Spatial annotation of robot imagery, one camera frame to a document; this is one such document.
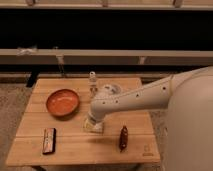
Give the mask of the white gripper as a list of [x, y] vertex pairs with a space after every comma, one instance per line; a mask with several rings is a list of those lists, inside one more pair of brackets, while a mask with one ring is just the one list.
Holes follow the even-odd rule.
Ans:
[[100, 123], [100, 122], [102, 122], [104, 124], [103, 117], [95, 117], [92, 114], [88, 114], [86, 120], [89, 120], [92, 124], [96, 124], [96, 123]]

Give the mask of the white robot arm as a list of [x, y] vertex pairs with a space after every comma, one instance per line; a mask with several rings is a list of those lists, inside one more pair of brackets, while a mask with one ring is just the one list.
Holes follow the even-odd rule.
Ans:
[[175, 90], [194, 74], [194, 71], [174, 74], [124, 92], [117, 85], [105, 84], [90, 102], [84, 129], [103, 133], [105, 116], [114, 112], [165, 108]]

